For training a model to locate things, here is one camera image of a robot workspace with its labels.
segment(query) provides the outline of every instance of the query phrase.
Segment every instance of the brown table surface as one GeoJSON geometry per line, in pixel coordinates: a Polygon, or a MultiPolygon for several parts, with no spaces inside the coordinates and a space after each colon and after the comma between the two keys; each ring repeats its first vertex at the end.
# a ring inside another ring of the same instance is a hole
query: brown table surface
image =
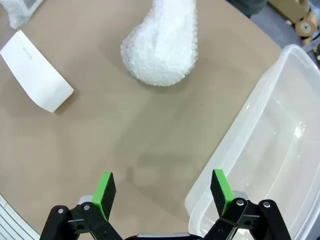
{"type": "MultiPolygon", "coordinates": [[[[199,59],[179,84],[135,80],[122,40],[150,0],[46,0],[23,32],[74,88],[55,112],[26,95],[0,57],[0,192],[38,232],[55,205],[117,187],[122,237],[187,232],[184,200],[260,76],[281,50],[224,0],[199,0],[199,59]]],[[[0,47],[13,35],[0,10],[0,47]]]]}

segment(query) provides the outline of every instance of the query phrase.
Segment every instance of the tape roll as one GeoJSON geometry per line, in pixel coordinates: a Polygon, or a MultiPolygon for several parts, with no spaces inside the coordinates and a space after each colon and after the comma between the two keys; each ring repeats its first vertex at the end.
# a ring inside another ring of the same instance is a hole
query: tape roll
{"type": "Polygon", "coordinates": [[[300,37],[311,37],[317,30],[318,19],[312,11],[295,24],[295,31],[300,37]]]}

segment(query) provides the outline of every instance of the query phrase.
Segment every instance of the white envelope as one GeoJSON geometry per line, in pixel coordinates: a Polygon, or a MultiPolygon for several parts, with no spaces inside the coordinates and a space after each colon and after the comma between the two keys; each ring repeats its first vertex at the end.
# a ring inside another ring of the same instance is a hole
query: white envelope
{"type": "Polygon", "coordinates": [[[0,51],[28,96],[53,113],[74,91],[20,30],[0,51]]]}

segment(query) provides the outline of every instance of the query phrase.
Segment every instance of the clear plastic bin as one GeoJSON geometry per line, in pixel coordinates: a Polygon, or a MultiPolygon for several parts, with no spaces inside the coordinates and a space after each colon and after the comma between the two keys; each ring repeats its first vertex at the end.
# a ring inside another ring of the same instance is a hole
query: clear plastic bin
{"type": "MultiPolygon", "coordinates": [[[[298,46],[287,46],[258,81],[185,199],[189,231],[204,236],[218,213],[213,169],[253,203],[274,200],[292,239],[304,240],[320,211],[320,71],[298,46]]],[[[235,240],[253,239],[238,230],[235,240]]]]}

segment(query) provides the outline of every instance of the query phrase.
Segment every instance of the bubble wrap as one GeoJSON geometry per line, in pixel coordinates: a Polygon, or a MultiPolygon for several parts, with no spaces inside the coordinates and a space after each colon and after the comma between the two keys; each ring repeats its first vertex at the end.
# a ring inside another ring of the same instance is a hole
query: bubble wrap
{"type": "Polygon", "coordinates": [[[153,0],[143,23],[121,45],[129,72],[154,86],[180,82],[194,67],[197,55],[196,0],[153,0]]]}
{"type": "Polygon", "coordinates": [[[8,13],[9,25],[17,29],[27,23],[43,0],[0,0],[8,13]]]}

